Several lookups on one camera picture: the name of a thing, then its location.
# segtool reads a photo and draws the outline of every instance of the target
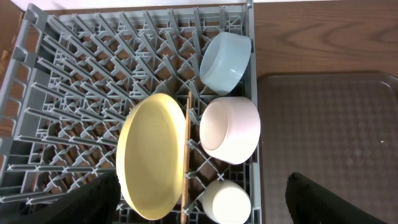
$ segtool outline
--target dish rack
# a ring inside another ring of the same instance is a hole
[[[0,90],[0,216],[8,221],[64,197],[105,172],[115,172],[118,136],[130,110],[153,93],[185,110],[193,93],[189,223],[209,219],[201,195],[215,179],[230,179],[250,195],[248,223],[261,223],[258,150],[232,166],[204,153],[198,127],[217,96],[199,79],[203,53],[219,32],[247,35],[254,46],[252,3],[154,11],[49,16],[25,12]],[[232,95],[257,104],[254,48]],[[163,219],[179,223],[180,204]],[[115,223],[148,222],[121,196]]]

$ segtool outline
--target white bowl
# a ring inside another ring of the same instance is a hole
[[[206,215],[217,223],[244,223],[251,212],[248,194],[230,180],[215,180],[209,184],[201,203]]]
[[[260,130],[260,116],[251,100],[221,97],[207,106],[199,135],[207,154],[230,164],[241,164],[256,149]]]

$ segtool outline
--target textured tray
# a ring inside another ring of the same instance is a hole
[[[205,154],[198,137],[201,114],[217,97],[201,83],[199,67],[219,32],[253,39],[252,5],[60,17],[29,5],[0,89],[0,126],[12,127],[1,132],[0,139],[0,153],[6,155],[0,222],[15,215],[10,210],[32,213],[114,172],[118,136],[131,109],[162,92],[184,110],[192,91],[190,170],[185,176],[190,179],[190,201],[184,208],[188,222],[208,222],[200,203],[203,191],[215,179],[231,179],[252,198],[249,221],[260,223],[257,152],[245,163],[230,166]],[[252,52],[232,94],[256,103],[254,57]],[[177,204],[156,223],[179,223],[180,212]],[[121,197],[115,221],[147,220]]]
[[[358,208],[398,223],[398,80],[385,73],[258,80],[263,216],[292,223],[289,174],[300,172]]]

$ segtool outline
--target yellow plate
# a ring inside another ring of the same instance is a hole
[[[180,198],[184,144],[184,115],[166,94],[146,98],[124,122],[116,173],[124,199],[142,217],[160,219]]]

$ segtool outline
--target light blue bowl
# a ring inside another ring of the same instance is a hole
[[[242,78],[250,53],[249,37],[229,32],[219,33],[203,56],[200,80],[218,95],[227,95]]]

